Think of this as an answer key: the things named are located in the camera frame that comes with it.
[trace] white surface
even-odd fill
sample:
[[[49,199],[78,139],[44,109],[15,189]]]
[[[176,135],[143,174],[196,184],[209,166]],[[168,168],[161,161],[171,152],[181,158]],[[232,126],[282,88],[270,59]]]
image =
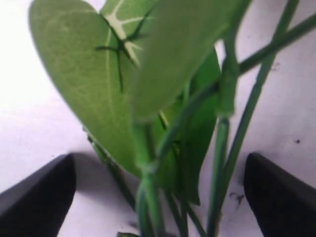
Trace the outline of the white surface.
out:
[[[269,42],[285,0],[255,0],[239,35],[240,59]],[[0,0],[0,192],[37,170],[56,155],[92,153],[75,116],[70,112],[42,67],[28,29],[30,0]],[[94,0],[99,8],[101,0]],[[316,11],[315,0],[303,0],[293,20],[297,24]],[[287,48],[276,59],[244,141],[230,192],[243,194],[241,185],[248,153],[260,151],[276,164],[316,187],[316,31]],[[247,101],[257,70],[238,85],[232,134]],[[212,146],[200,182],[205,219]],[[59,237],[114,237],[135,229],[136,218],[106,168],[95,161],[78,162],[79,192]],[[129,178],[131,185],[136,181]],[[169,228],[174,223],[168,221]],[[192,237],[197,236],[192,228]],[[262,237],[247,201],[227,198],[221,237]]]

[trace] black object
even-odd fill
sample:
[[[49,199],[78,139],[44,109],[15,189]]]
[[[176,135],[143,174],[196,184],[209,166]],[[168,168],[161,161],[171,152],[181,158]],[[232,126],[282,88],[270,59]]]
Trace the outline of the black object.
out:
[[[0,194],[0,237],[56,237],[76,191],[72,155],[62,155]]]
[[[265,237],[316,237],[316,190],[311,186],[252,153],[244,190]]]

